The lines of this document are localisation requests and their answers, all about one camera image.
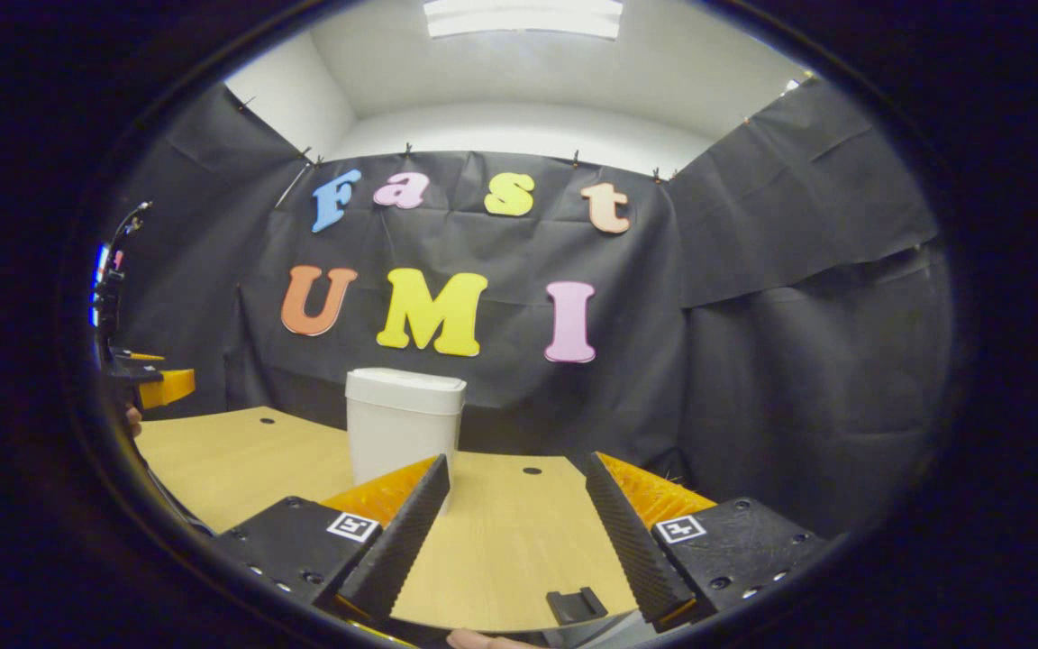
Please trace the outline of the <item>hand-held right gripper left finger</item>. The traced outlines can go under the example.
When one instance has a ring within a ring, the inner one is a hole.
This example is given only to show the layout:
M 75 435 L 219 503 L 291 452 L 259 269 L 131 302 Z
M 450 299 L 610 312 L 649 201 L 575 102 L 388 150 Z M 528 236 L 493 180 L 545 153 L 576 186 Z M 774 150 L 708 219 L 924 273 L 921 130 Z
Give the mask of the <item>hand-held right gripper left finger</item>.
M 213 546 L 289 599 L 378 626 L 390 619 L 449 490 L 448 456 L 437 453 L 328 501 L 281 498 Z

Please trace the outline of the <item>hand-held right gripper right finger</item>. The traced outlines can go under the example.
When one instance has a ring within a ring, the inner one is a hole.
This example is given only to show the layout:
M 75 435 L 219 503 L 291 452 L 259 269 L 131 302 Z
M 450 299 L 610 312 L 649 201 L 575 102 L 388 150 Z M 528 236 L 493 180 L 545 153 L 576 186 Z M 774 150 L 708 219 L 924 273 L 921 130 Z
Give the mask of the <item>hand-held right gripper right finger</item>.
M 658 632 L 744 607 L 828 545 L 757 498 L 710 501 L 606 453 L 588 456 L 585 485 L 643 620 Z

